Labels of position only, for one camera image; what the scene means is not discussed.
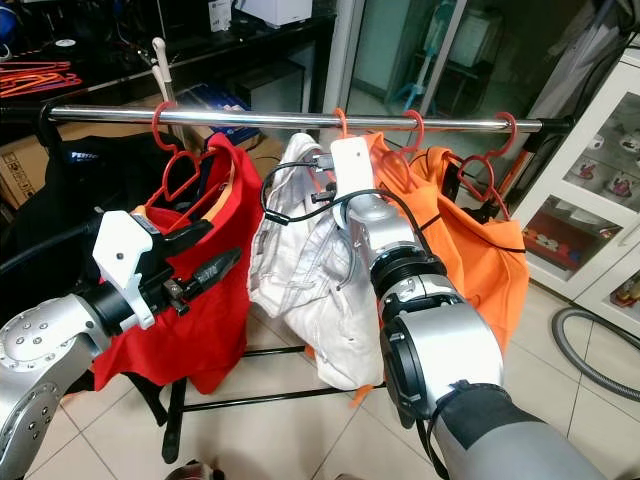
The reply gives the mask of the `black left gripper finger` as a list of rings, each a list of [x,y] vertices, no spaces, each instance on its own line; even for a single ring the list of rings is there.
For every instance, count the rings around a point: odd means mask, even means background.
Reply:
[[[241,260],[241,248],[230,248],[193,271],[183,287],[184,298],[195,298],[221,282]]]
[[[161,257],[173,257],[195,247],[202,238],[212,230],[209,220],[196,220],[186,227],[174,229],[173,232],[163,234],[157,243],[157,251]]]

